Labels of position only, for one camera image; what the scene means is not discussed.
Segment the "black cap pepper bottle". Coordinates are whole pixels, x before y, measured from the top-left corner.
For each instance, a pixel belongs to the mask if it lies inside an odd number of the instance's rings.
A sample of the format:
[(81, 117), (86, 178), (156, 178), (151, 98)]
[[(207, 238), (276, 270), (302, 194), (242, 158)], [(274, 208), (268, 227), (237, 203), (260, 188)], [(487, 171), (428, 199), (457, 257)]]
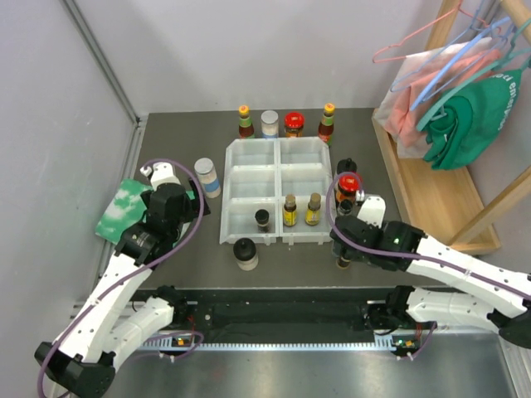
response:
[(270, 232), (270, 213), (266, 209), (259, 209), (255, 213), (255, 220), (260, 233)]
[(352, 257), (348, 254), (341, 254), (336, 261), (336, 265), (340, 269), (348, 269), (351, 265)]

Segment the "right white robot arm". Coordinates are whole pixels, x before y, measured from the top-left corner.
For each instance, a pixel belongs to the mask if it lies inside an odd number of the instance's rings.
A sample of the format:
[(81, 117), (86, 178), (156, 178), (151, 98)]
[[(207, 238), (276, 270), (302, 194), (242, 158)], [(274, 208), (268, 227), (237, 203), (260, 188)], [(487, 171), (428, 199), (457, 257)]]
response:
[(413, 323), (461, 324), (530, 347), (530, 276), (453, 250), (402, 221), (372, 225), (338, 217), (330, 233), (343, 260), (434, 279), (450, 292), (397, 286), (378, 314), (397, 328)]

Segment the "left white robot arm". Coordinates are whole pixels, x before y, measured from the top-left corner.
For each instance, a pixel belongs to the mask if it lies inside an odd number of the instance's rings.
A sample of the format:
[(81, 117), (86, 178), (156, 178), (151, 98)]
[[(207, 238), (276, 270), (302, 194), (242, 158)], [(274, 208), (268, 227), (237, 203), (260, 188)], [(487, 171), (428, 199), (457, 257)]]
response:
[(100, 282), (68, 327), (41, 342), (37, 394), (49, 379), (78, 397), (101, 397), (129, 356), (162, 328), (180, 328), (188, 309), (178, 291), (163, 286), (123, 323), (117, 320), (138, 287), (160, 263), (182, 249), (198, 229), (206, 205), (190, 197), (172, 172), (154, 171), (140, 197), (146, 209), (126, 228)]

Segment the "yellow label brown bottle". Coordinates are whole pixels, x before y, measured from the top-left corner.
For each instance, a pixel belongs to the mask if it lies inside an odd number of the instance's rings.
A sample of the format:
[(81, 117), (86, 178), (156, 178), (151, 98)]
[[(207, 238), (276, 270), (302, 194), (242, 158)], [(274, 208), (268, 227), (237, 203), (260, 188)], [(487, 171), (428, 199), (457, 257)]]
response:
[(321, 195), (313, 192), (309, 197), (304, 221), (309, 226), (316, 226), (320, 221)]
[(287, 227), (295, 226), (297, 222), (297, 206), (296, 197), (293, 194), (288, 194), (285, 197), (285, 203), (283, 205), (283, 224)]

